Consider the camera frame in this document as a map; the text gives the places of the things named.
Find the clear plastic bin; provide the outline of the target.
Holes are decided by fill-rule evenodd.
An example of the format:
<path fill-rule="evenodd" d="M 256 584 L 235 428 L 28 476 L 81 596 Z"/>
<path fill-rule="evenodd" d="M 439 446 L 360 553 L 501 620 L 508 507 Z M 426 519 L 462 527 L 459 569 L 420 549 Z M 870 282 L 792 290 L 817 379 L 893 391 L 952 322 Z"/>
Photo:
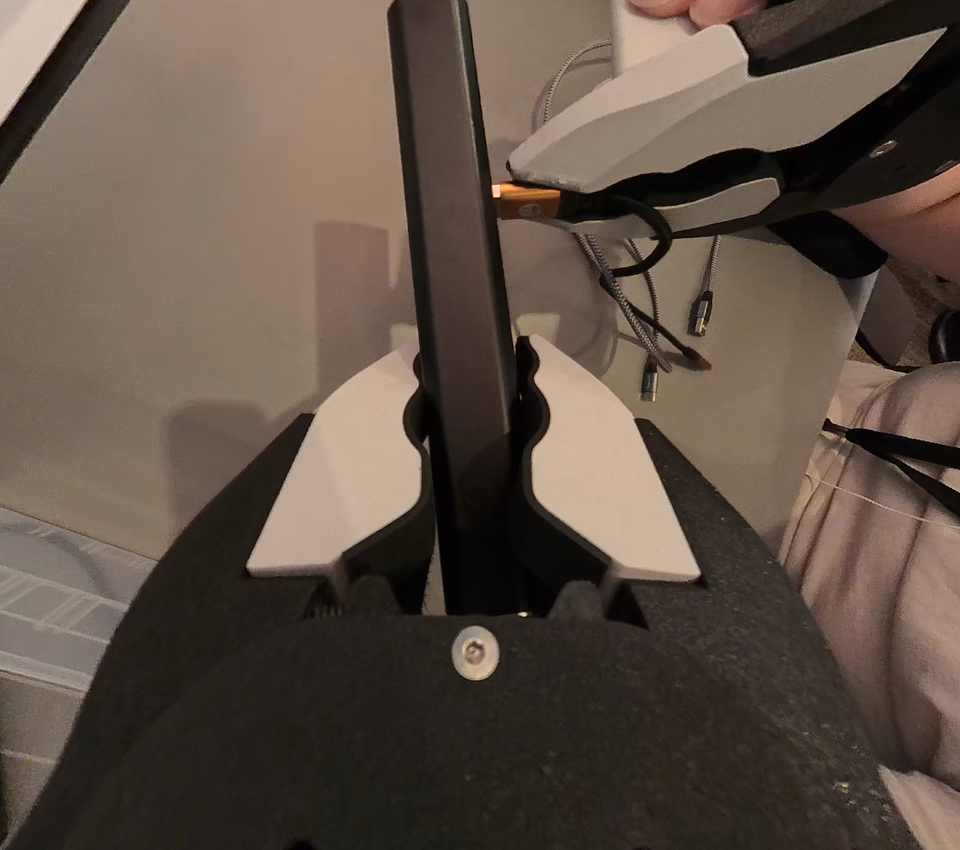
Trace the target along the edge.
<path fill-rule="evenodd" d="M 2 754 L 57 760 L 107 645 L 156 561 L 1 510 Z"/>

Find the black multi-port usb hub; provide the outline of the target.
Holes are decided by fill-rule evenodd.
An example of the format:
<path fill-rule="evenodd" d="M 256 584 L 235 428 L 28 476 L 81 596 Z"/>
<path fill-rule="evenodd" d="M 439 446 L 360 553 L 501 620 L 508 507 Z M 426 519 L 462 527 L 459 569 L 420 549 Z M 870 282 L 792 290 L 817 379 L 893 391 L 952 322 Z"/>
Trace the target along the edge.
<path fill-rule="evenodd" d="M 454 616 L 519 608 L 508 540 L 517 365 L 466 0 L 394 0 L 390 66 L 441 579 Z"/>

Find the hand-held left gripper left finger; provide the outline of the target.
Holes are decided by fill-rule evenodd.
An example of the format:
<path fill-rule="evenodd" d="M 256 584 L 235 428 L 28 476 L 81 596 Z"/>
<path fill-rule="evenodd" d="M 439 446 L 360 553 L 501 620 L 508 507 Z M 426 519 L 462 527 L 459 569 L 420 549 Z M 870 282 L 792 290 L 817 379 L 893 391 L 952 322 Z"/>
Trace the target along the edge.
<path fill-rule="evenodd" d="M 251 576 L 399 578 L 430 562 L 418 347 L 406 343 L 380 358 L 314 412 L 246 561 Z"/>

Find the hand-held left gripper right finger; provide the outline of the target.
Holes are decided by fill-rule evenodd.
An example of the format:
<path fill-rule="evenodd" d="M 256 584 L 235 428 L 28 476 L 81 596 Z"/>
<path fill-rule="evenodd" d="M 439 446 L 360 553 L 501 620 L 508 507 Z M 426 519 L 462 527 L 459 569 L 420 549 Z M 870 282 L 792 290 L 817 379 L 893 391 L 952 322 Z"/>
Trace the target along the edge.
<path fill-rule="evenodd" d="M 629 408 L 545 338 L 517 347 L 523 567 L 538 580 L 698 580 Z"/>

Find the black braided cable gold plugs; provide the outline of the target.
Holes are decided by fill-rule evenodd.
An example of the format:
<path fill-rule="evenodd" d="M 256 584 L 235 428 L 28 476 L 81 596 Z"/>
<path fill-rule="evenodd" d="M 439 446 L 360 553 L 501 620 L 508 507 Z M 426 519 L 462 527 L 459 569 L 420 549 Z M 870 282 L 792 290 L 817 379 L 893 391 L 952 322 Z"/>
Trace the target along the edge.
<path fill-rule="evenodd" d="M 490 187 L 495 214 L 501 220 L 525 219 L 539 223 L 558 223 L 563 194 L 554 188 L 525 184 L 500 183 Z M 619 279 L 627 276 L 647 276 L 672 246 L 672 234 L 662 216 L 653 208 L 642 207 L 640 218 L 654 233 L 654 253 L 632 266 L 614 268 L 609 264 L 597 240 L 592 235 L 573 233 L 582 254 L 594 267 L 599 285 L 617 305 L 634 336 L 652 359 L 655 366 L 670 372 L 671 366 L 660 345 L 662 337 L 690 366 L 698 372 L 709 372 L 713 365 L 695 349 L 682 343 L 675 334 L 650 314 L 643 313 L 623 291 Z"/>

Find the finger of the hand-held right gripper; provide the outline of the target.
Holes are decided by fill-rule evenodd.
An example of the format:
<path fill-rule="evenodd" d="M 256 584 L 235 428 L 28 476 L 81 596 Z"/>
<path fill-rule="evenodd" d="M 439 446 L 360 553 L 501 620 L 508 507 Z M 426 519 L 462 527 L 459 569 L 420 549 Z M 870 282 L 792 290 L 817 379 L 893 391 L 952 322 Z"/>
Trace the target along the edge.
<path fill-rule="evenodd" d="M 716 194 L 668 205 L 664 198 L 651 204 L 666 220 L 673 234 L 715 227 L 756 216 L 781 194 L 779 183 L 771 177 L 737 184 Z M 599 208 L 585 208 L 586 196 L 565 196 L 555 227 L 565 232 L 582 233 L 600 239 L 655 239 L 652 227 L 641 219 L 633 205 L 609 207 L 603 198 Z"/>
<path fill-rule="evenodd" d="M 949 27 L 759 75 L 731 24 L 698 30 L 629 0 L 610 0 L 610 15 L 612 76 L 510 154 L 514 181 L 592 194 L 734 150 L 810 144 L 894 88 Z"/>

